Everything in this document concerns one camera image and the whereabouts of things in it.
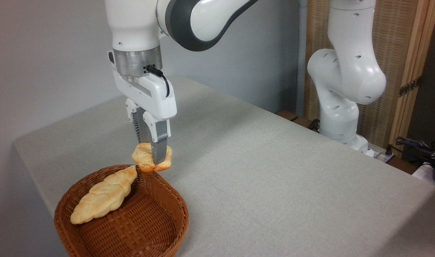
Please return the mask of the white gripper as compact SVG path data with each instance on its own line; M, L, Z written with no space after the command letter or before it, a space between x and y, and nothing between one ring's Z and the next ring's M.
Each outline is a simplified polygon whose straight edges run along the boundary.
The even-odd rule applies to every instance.
M129 121L139 143L151 143L154 164L165 161L170 120L177 115L177 104L170 81L153 73L143 76L122 75L116 66L116 52L108 53L116 87L125 101Z

